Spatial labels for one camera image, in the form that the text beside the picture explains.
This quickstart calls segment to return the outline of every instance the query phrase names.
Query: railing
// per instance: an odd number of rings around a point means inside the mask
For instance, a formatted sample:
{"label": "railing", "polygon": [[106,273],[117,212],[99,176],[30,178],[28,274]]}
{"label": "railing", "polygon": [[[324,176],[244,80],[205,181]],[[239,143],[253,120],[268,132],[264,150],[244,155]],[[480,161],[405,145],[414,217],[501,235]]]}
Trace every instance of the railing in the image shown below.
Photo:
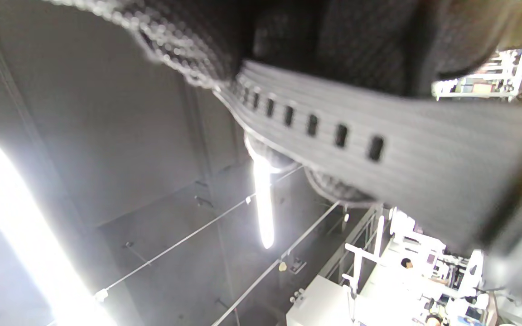
{"label": "railing", "polygon": [[[373,253],[375,250],[374,245],[376,242],[374,240],[377,238],[379,217],[384,215],[387,216],[387,210],[384,212],[382,205],[371,206],[352,232],[350,232],[344,243],[353,244],[356,247]],[[385,223],[382,233],[385,233],[389,226],[390,223]],[[342,274],[351,273],[354,267],[352,257],[351,264],[348,262],[348,254],[350,254],[350,252],[344,248],[344,244],[341,245],[334,255],[332,255],[332,258],[323,266],[319,275],[334,283],[341,284],[343,282]]]}

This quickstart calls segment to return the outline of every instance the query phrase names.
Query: person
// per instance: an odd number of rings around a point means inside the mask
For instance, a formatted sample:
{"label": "person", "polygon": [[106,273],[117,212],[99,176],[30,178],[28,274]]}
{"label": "person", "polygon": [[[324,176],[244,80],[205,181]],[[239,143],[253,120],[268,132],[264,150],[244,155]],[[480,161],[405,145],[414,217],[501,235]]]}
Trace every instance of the person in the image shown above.
{"label": "person", "polygon": [[[400,262],[400,265],[402,265],[402,267],[404,267],[406,269],[411,269],[414,267],[414,264],[412,264],[412,260],[410,260],[410,258],[403,258],[402,261]],[[448,280],[442,280],[440,278],[432,278],[432,277],[430,277],[429,280],[440,283],[442,285],[448,285]]]}
{"label": "person", "polygon": [[412,260],[410,260],[410,258],[402,259],[402,262],[400,262],[400,265],[402,265],[402,267],[404,267],[406,269],[414,267],[414,265],[412,264]]}
{"label": "person", "polygon": [[441,326],[442,318],[437,314],[429,314],[425,326]]}

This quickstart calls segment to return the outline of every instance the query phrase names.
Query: metal rod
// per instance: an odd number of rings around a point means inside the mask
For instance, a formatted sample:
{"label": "metal rod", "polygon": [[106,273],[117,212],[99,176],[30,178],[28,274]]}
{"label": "metal rod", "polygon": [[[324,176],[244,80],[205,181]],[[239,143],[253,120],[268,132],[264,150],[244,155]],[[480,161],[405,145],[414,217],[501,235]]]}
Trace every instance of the metal rod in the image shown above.
{"label": "metal rod", "polygon": [[287,249],[279,259],[275,260],[270,266],[269,268],[267,268],[265,270],[265,272],[263,272],[263,274],[261,274],[261,276],[259,276],[259,278],[257,278],[257,280],[255,280],[255,282],[253,282],[253,284],[251,284],[251,286],[237,299],[237,301],[235,301],[234,304],[231,305],[231,307],[229,309],[227,309],[227,311],[219,318],[217,319],[216,322],[214,322],[211,326],[219,326],[221,322],[223,322],[223,320],[239,305],[239,303],[241,303],[241,301],[243,301],[247,295],[249,295],[249,293],[251,293],[251,291],[253,291],[253,289],[259,284],[259,282],[261,282],[265,276],[267,276],[269,273],[271,273],[271,271],[277,267],[277,265],[279,265],[281,263],[281,261],[283,260],[283,258],[285,258],[288,254],[291,253],[291,251],[293,249],[296,248],[297,245],[299,245],[303,239],[305,239],[307,237],[307,235],[309,235],[311,233],[311,231],[313,231],[313,229],[315,229],[315,227],[317,227],[317,225],[319,225],[319,223],[321,223],[321,221],[323,221],[325,219],[326,216],[329,215],[329,213],[331,213],[331,211],[334,210],[334,208],[336,208],[336,206],[339,205],[339,201],[335,202],[327,211],[325,211],[325,213],[323,215],[321,215],[317,221],[315,221],[315,223],[313,223],[309,229],[307,229],[290,247],[289,249]]}

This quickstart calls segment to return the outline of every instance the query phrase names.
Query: light tube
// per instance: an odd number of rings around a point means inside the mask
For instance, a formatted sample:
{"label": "light tube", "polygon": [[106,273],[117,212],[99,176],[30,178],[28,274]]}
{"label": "light tube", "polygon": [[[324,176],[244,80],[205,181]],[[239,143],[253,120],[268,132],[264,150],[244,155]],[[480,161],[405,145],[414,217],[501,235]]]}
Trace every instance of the light tube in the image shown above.
{"label": "light tube", "polygon": [[70,264],[29,189],[0,149],[0,231],[59,326],[115,326]]}

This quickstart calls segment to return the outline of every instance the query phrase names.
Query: cable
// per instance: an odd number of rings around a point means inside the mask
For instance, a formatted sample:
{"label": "cable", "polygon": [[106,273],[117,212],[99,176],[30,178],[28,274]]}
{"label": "cable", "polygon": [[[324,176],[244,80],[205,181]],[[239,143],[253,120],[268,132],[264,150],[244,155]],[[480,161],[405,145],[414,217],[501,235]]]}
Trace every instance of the cable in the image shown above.
{"label": "cable", "polygon": [[[299,169],[301,169],[301,167],[298,167],[297,169],[291,171],[290,173],[282,176],[281,178],[277,179],[275,182],[273,182],[271,184],[271,186],[273,186],[274,184],[278,183],[279,181],[283,180],[284,178],[292,175],[294,172],[298,171]],[[151,264],[152,262],[154,262],[154,260],[157,260],[158,258],[161,258],[162,256],[164,256],[164,254],[168,253],[170,250],[176,248],[177,246],[180,246],[180,244],[184,243],[185,241],[187,241],[188,239],[192,238],[193,236],[195,236],[197,233],[199,233],[200,231],[203,231],[204,229],[206,229],[207,227],[209,227],[209,225],[215,223],[216,221],[218,221],[219,219],[221,219],[222,217],[225,217],[227,214],[229,214],[230,212],[232,212],[234,209],[236,209],[237,207],[241,206],[242,204],[245,204],[245,202],[249,202],[251,200],[251,198],[253,198],[254,196],[256,195],[256,193],[254,192],[252,195],[250,196],[247,196],[247,198],[245,198],[244,200],[242,200],[241,202],[238,202],[238,204],[236,204],[235,206],[229,208],[228,210],[226,210],[224,213],[222,213],[221,215],[215,217],[215,219],[211,220],[209,223],[199,227],[196,231],[192,232],[190,235],[187,235],[186,237],[184,237],[182,240],[180,240],[179,242],[177,242],[176,244],[170,246],[168,249],[164,250],[163,252],[161,252],[160,254],[157,254],[156,256],[154,256],[154,258],[152,258],[151,260],[145,262],[144,264],[140,265],[137,269],[133,270],[132,272],[126,274],[126,276],[120,278],[120,280],[112,283],[112,285],[110,285],[109,287],[106,288],[106,290],[109,290],[113,287],[115,287],[116,285],[118,285],[118,283],[126,280],[128,277],[134,275],[136,272],[138,272],[139,270],[145,268],[146,266],[148,266],[149,264]]]}
{"label": "cable", "polygon": [[[286,177],[292,175],[293,173],[295,173],[296,171],[298,171],[298,170],[301,169],[302,167],[303,167],[303,165],[300,166],[300,167],[297,167],[297,168],[294,169],[293,171],[290,171],[290,172],[287,173],[286,175],[284,175],[284,176],[282,176],[281,178],[275,180],[272,184],[270,184],[270,186],[273,187],[275,184],[277,184],[277,183],[280,182],[281,180],[285,179]],[[138,272],[139,270],[145,268],[146,266],[148,266],[149,264],[151,264],[152,262],[154,262],[154,260],[157,260],[158,258],[161,258],[162,256],[164,256],[164,254],[166,254],[166,253],[169,252],[170,250],[176,248],[177,246],[180,246],[180,244],[182,244],[182,243],[184,243],[185,241],[187,241],[188,239],[192,238],[193,236],[195,236],[195,235],[196,235],[197,233],[199,233],[200,231],[203,231],[203,230],[204,230],[205,228],[207,228],[209,225],[215,223],[216,221],[218,221],[218,220],[221,219],[222,217],[226,216],[228,213],[230,213],[231,211],[233,211],[233,210],[236,209],[237,207],[241,206],[241,205],[244,204],[245,202],[246,202],[246,203],[251,202],[251,198],[253,198],[255,195],[256,195],[256,192],[254,192],[254,193],[251,194],[250,196],[247,196],[244,200],[242,200],[241,202],[238,202],[238,204],[236,204],[235,206],[229,208],[228,210],[226,210],[226,211],[225,211],[224,213],[222,213],[221,215],[215,217],[215,219],[211,220],[209,223],[207,223],[207,224],[205,224],[205,225],[199,227],[196,231],[192,232],[190,235],[187,235],[187,236],[184,237],[182,240],[180,240],[180,241],[177,242],[176,244],[170,246],[169,248],[167,248],[166,250],[164,250],[164,251],[161,252],[160,254],[157,254],[157,255],[154,256],[154,258],[152,258],[151,260],[148,260],[148,261],[145,262],[144,264],[140,265],[137,269],[133,270],[132,272],[130,272],[130,273],[128,273],[128,274],[126,274],[126,276],[120,278],[120,280],[118,280],[118,281],[112,283],[112,285],[110,285],[109,287],[106,287],[105,289],[103,289],[103,291],[108,291],[109,289],[112,289],[113,287],[115,287],[116,285],[118,285],[119,283],[121,283],[122,281],[126,280],[128,277],[133,276],[136,272]],[[331,212],[332,209],[333,209],[333,207],[330,208],[330,209],[328,210],[328,212],[326,212],[325,215],[327,215],[329,212]],[[303,238],[307,237],[307,235],[309,234],[309,231],[311,231],[311,230],[312,230],[313,228],[315,228],[315,227],[316,227],[316,225],[312,225],[312,226],[310,227],[310,230],[306,231],[306,233],[304,233],[300,239],[302,240]],[[297,243],[294,244],[294,246],[293,246],[292,248],[290,248],[290,249],[288,250],[288,252],[289,252],[290,250],[292,250],[296,245],[297,245]],[[54,320],[54,321],[50,322],[49,324],[47,324],[46,326],[53,326],[53,325],[56,324],[56,322],[57,322],[57,321]]]}
{"label": "cable", "polygon": [[317,227],[317,225],[319,225],[321,223],[321,221],[323,221],[325,219],[326,216],[329,215],[329,213],[331,213],[334,208],[336,208],[337,206],[339,205],[339,201],[335,202],[327,211],[325,211],[325,213],[323,213],[323,215],[321,215],[317,221],[315,221],[315,223],[313,223],[309,229],[307,229],[295,242],[294,244],[292,244],[289,249],[287,249],[277,260],[275,260],[273,262],[273,264],[271,264],[269,266],[269,268],[267,268],[265,270],[265,272],[263,272],[263,274],[261,274],[261,276],[259,276],[259,278],[257,278],[257,280],[255,280],[255,282],[253,282],[253,284],[251,284],[251,286],[237,299],[237,301],[235,301],[234,304],[232,304],[232,306],[230,306],[227,311],[223,314],[223,316],[221,316],[219,319],[217,319],[216,322],[214,322],[211,326],[219,326],[221,322],[223,322],[223,320],[229,315],[231,314],[231,312],[239,305],[239,303],[241,303],[241,301],[243,301],[245,299],[245,297],[247,297],[247,295],[249,295],[249,293],[251,293],[251,291],[253,291],[253,289],[259,284],[259,282],[261,282],[265,276],[267,276],[269,273],[271,273],[271,271],[277,267],[277,265],[279,265],[282,261],[283,261],[283,258],[287,257],[291,251],[293,249],[296,248],[296,246],[298,244],[300,244],[303,239],[305,239],[307,237],[307,235],[309,235],[311,233],[311,231],[313,231],[313,229],[315,229],[315,227]]}

